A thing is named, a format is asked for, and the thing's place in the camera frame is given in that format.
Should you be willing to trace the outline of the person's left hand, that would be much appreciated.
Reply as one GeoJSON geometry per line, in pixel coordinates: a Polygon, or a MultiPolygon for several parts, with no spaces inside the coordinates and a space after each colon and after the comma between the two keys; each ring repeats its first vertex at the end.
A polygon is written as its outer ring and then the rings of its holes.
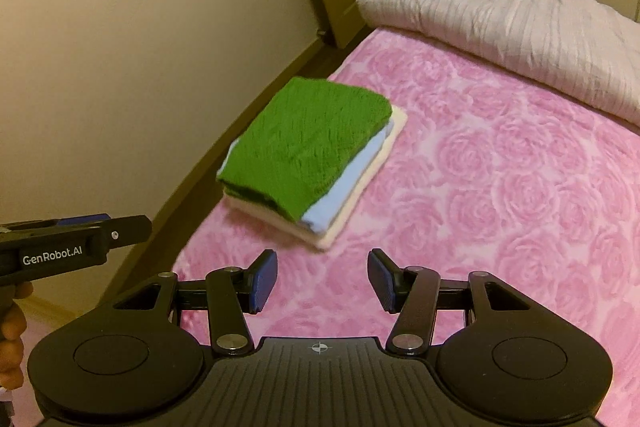
{"type": "Polygon", "coordinates": [[[15,302],[32,295],[32,282],[23,282],[15,288],[9,309],[1,315],[1,387],[12,391],[24,384],[21,364],[24,359],[22,335],[26,332],[27,321],[23,310],[15,302]]]}

